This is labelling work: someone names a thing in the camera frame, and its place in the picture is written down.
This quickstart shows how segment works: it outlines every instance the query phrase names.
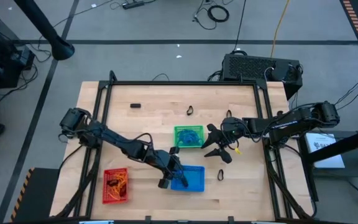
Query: blue basket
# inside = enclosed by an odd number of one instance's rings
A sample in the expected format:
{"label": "blue basket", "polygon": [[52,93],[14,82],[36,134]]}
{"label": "blue basket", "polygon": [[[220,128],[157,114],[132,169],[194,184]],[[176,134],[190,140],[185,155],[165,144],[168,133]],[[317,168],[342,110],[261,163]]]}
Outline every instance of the blue basket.
{"label": "blue basket", "polygon": [[183,166],[183,170],[189,186],[183,186],[180,179],[174,178],[171,181],[171,190],[204,192],[205,168],[201,166]]}

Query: green basket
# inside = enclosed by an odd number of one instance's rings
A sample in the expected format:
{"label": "green basket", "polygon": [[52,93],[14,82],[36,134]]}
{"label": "green basket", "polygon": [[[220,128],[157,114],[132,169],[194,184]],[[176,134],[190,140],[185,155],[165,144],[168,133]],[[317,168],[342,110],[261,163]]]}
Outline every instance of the green basket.
{"label": "green basket", "polygon": [[[197,134],[185,134],[187,131],[194,131]],[[201,147],[204,144],[204,130],[201,125],[197,126],[175,126],[173,128],[173,143],[177,147]]]}

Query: wooden tabletop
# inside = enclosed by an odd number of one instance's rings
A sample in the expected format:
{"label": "wooden tabletop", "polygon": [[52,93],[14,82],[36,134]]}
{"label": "wooden tabletop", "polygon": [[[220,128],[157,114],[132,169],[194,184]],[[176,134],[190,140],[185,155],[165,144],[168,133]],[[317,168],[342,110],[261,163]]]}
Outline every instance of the wooden tabletop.
{"label": "wooden tabletop", "polygon": [[[98,82],[83,82],[77,107],[93,111],[97,86]],[[268,92],[273,114],[280,110],[288,111],[282,83],[268,83]],[[262,92],[260,99],[266,118]],[[130,108],[131,103],[141,103],[142,107]],[[187,116],[186,110],[190,105],[194,112]],[[203,125],[206,138],[206,125],[213,123],[219,127],[227,110],[231,110],[237,118],[256,118],[252,87],[117,85],[112,88],[107,126],[128,139],[148,132],[153,136],[155,149],[169,151],[173,146],[174,126]],[[179,157],[182,164],[205,167],[205,191],[181,192],[158,188],[161,171],[129,160],[117,147],[104,143],[91,218],[144,220],[146,215],[151,215],[152,220],[227,220],[228,216],[234,216],[236,221],[274,220],[262,143],[256,144],[250,139],[241,138],[239,144],[242,155],[229,150],[232,156],[230,164],[224,163],[220,157],[204,157],[214,149],[214,145],[206,149],[181,149]],[[289,140],[288,144],[297,149],[294,140]],[[77,147],[77,139],[69,141],[65,157]],[[84,154],[85,148],[69,158],[63,166],[50,215],[57,214],[78,188]],[[281,155],[289,191],[305,212],[312,214],[300,158],[285,148],[281,149]],[[103,205],[103,171],[120,167],[128,168],[129,199],[122,204]],[[223,181],[217,180],[219,169],[224,170]],[[277,192],[280,213],[284,217],[278,188]],[[82,215],[85,214],[87,199],[88,190],[83,196]]]}

